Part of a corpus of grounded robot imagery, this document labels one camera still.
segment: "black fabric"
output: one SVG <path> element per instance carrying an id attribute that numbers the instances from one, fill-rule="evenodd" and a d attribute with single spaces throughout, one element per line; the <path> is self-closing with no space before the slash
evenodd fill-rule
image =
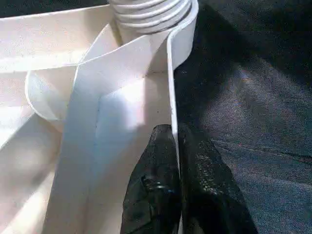
<path id="1" fill-rule="evenodd" d="M 176 233 L 181 215 L 179 180 L 171 126 L 156 126 L 130 176 L 120 233 Z"/>
<path id="2" fill-rule="evenodd" d="M 204 132 L 179 127 L 186 234 L 258 233 L 231 170 Z"/>
<path id="3" fill-rule="evenodd" d="M 193 51 L 175 71 L 178 121 L 211 137 L 259 233 L 312 233 L 312 37 L 284 31 L 310 22 L 288 15 L 273 31 L 280 21 L 258 23 L 279 19 L 270 9 L 256 17 L 243 7 L 256 1 L 207 2 Z M 307 19 L 304 9 L 296 14 Z"/>

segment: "white cardboard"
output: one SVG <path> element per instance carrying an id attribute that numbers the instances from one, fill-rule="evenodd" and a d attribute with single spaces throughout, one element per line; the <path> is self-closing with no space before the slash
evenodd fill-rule
<path id="1" fill-rule="evenodd" d="M 29 89 L 26 82 L 26 96 L 48 121 L 54 119 L 44 108 L 54 113 L 58 107 L 43 101 L 56 93 L 69 100 L 43 234 L 119 232 L 129 176 L 153 127 L 171 123 L 177 137 L 173 70 L 192 49 L 197 12 L 193 0 L 191 12 L 172 29 L 143 36 L 120 31 L 123 45 L 107 6 L 0 19 L 0 29 L 19 31 L 0 36 L 8 47 L 0 54 L 0 73 L 34 70 L 28 78 L 38 74 L 32 81 L 41 85 Z M 29 39 L 12 49 L 19 35 Z M 36 40 L 44 45 L 36 47 Z M 64 75 L 68 64 L 75 69 Z"/>

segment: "dark cloth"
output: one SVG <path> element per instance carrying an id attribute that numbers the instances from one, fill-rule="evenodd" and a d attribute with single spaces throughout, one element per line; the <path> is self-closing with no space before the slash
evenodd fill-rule
<path id="1" fill-rule="evenodd" d="M 295 18 L 290 1 L 206 2 L 175 70 L 178 121 L 211 137 L 259 233 L 312 233 L 309 8 Z"/>
<path id="2" fill-rule="evenodd" d="M 186 234 L 256 234 L 231 170 L 204 132 L 179 127 Z"/>

